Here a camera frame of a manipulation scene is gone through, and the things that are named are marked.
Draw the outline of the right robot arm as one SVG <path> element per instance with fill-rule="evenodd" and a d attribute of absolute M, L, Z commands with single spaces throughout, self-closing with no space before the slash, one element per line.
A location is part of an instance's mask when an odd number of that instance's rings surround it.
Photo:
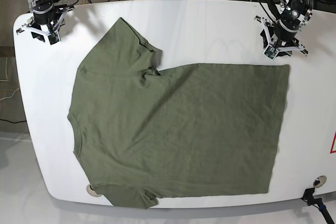
<path fill-rule="evenodd" d="M 65 24 L 65 16 L 74 9 L 76 3 L 62 4 L 61 0 L 27 0 L 32 17 L 16 30 L 17 34 L 29 31 L 33 38 L 51 45 L 60 42 L 59 31 Z"/>

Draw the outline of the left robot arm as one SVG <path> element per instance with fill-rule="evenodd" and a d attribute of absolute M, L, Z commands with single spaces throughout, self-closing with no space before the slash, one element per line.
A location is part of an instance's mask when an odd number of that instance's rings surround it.
<path fill-rule="evenodd" d="M 29 11 L 33 14 L 26 26 L 33 38 L 48 40 L 51 45 L 60 41 L 59 30 L 64 24 L 65 15 L 74 5 L 58 5 L 61 0 L 27 0 Z M 314 2 L 335 4 L 335 0 L 266 0 L 268 18 L 256 16 L 262 24 L 261 36 L 264 40 L 264 55 L 270 59 L 290 56 L 294 51 L 304 55 L 307 49 L 296 38 L 312 16 Z"/>

